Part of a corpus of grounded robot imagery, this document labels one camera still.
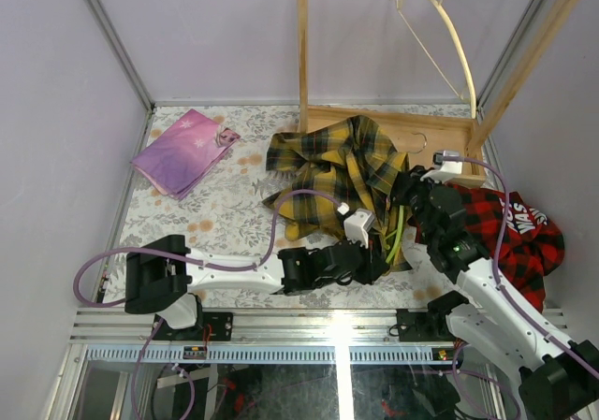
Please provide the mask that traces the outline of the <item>green clothes hanger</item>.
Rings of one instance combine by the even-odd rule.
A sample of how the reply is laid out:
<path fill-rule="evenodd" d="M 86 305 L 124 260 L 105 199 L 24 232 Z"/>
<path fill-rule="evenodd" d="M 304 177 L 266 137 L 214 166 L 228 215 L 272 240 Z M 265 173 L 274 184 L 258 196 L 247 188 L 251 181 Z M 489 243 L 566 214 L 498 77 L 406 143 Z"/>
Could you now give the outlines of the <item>green clothes hanger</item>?
<path fill-rule="evenodd" d="M 428 145 L 428 138 L 427 136 L 422 133 L 422 132 L 413 132 L 412 133 L 413 136 L 418 136 L 422 138 L 422 144 L 419 146 L 418 149 L 413 149 L 411 151 L 409 151 L 409 153 L 412 154 L 419 154 L 421 152 L 423 152 L 425 150 L 425 148 Z M 404 214 L 405 214 L 405 209 L 404 206 L 399 206 L 398 208 L 398 216 L 397 216 L 397 222 L 396 222 L 396 228 L 388 233 L 385 236 L 385 240 L 388 239 L 393 239 L 392 244 L 388 247 L 388 253 L 386 256 L 386 263 L 388 265 L 392 265 L 396 259 L 396 256 L 398 255 L 398 252 L 400 250 L 401 247 L 401 243 L 402 243 L 402 231 L 403 231 L 403 226 L 404 226 Z"/>

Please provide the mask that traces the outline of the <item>yellow plaid shirt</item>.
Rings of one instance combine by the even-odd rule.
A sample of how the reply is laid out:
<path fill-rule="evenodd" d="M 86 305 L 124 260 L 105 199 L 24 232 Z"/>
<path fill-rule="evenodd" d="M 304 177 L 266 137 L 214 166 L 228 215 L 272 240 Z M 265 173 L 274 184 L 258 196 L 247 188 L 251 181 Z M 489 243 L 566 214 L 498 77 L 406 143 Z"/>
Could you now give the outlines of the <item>yellow plaid shirt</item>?
<path fill-rule="evenodd" d="M 285 235 L 289 240 L 317 231 L 337 239 L 343 236 L 343 222 L 331 201 L 312 194 L 283 200 L 292 191 L 317 191 L 352 210 L 369 210 L 375 216 L 375 243 L 386 258 L 393 239 L 385 240 L 385 236 L 396 228 L 398 216 L 398 207 L 391 205 L 392 186 L 407 165 L 407 153 L 398 151 L 381 127 L 363 115 L 308 134 L 276 133 L 270 140 L 266 169 L 290 173 L 293 178 L 263 204 L 279 209 L 288 220 Z"/>

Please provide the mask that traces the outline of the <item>red black plaid shirt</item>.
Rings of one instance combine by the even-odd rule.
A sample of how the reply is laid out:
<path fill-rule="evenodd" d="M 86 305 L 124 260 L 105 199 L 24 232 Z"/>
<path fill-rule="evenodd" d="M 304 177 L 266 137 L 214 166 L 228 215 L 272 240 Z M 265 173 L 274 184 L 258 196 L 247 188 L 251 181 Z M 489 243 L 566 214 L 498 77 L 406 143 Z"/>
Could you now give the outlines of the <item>red black plaid shirt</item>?
<path fill-rule="evenodd" d="M 498 253 L 503 275 L 535 309 L 544 309 L 544 278 L 565 255 L 562 231 L 553 221 L 517 192 L 450 183 L 433 187 L 430 201 L 433 218 L 414 216 L 412 224 L 435 268 L 455 282 L 474 261 Z"/>

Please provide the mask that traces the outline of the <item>cream clothes hanger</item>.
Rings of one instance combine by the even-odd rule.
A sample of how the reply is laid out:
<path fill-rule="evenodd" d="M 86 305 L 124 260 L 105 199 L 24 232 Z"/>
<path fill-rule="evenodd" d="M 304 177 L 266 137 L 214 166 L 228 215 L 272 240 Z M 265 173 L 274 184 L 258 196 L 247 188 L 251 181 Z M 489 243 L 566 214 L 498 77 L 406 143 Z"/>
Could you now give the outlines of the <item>cream clothes hanger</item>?
<path fill-rule="evenodd" d="M 419 46 L 440 81 L 456 101 L 477 116 L 477 91 L 473 71 L 460 33 L 446 0 L 389 0 L 407 33 Z"/>

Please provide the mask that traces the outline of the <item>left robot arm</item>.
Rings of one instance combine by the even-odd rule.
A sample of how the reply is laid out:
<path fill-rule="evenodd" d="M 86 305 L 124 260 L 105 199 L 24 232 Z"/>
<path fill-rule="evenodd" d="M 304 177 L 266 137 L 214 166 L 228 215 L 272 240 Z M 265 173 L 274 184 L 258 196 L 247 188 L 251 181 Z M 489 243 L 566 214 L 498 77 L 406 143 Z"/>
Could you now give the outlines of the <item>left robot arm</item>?
<path fill-rule="evenodd" d="M 185 236 L 169 235 L 127 253 L 124 311 L 161 321 L 161 340 L 194 340 L 208 325 L 199 291 L 295 297 L 333 284 L 372 284 L 388 270 L 373 245 L 347 240 L 322 249 L 282 249 L 261 263 L 258 257 L 192 249 Z"/>

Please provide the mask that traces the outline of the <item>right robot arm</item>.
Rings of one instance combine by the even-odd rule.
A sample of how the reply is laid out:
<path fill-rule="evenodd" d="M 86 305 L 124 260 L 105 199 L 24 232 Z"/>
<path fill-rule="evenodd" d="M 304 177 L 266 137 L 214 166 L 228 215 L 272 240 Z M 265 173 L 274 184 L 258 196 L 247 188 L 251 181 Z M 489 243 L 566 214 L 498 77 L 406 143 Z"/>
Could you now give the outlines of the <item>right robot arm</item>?
<path fill-rule="evenodd" d="M 535 419 L 566 419 L 598 399 L 598 350 L 573 341 L 503 275 L 466 229 L 459 192 L 440 168 L 399 174 L 392 200 L 410 208 L 433 266 L 457 289 L 427 316 L 437 340 L 462 339 L 516 384 Z"/>

